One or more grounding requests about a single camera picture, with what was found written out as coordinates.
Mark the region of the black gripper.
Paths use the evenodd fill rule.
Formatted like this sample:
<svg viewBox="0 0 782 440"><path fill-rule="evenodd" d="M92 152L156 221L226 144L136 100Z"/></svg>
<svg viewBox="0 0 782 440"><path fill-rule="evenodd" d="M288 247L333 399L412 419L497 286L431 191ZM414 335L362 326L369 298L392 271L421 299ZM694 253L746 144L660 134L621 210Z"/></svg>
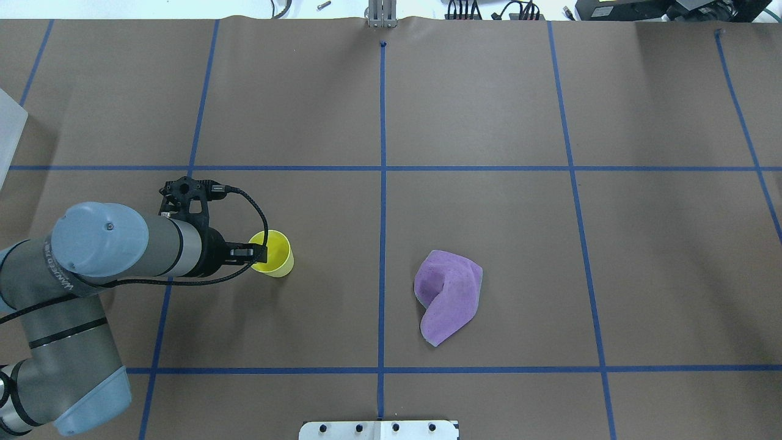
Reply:
<svg viewBox="0 0 782 440"><path fill-rule="evenodd" d="M208 277L224 265L266 263L268 246L263 243L230 243L230 250L223 236L214 228L208 228L203 237L200 259L200 276Z"/></svg>

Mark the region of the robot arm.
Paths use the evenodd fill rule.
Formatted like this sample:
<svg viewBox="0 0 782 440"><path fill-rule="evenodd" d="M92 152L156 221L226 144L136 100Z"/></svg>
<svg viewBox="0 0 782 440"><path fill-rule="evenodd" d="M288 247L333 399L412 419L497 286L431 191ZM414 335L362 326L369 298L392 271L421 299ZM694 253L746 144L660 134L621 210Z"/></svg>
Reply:
<svg viewBox="0 0 782 440"><path fill-rule="evenodd" d="M101 292L186 278L199 286L224 265L265 261L265 241L227 243L213 229L101 202L78 203L47 235L3 250L3 321L21 320L31 355L2 368L2 438L45 424L80 435L128 409L128 370Z"/></svg>

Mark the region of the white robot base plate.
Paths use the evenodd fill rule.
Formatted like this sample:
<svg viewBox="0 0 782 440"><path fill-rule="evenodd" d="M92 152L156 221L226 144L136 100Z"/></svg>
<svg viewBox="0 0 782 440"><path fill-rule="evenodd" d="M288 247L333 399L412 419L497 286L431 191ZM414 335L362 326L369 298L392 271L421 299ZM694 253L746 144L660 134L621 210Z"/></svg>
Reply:
<svg viewBox="0 0 782 440"><path fill-rule="evenodd" d="M302 424L299 439L460 439L457 421L347 420Z"/></svg>

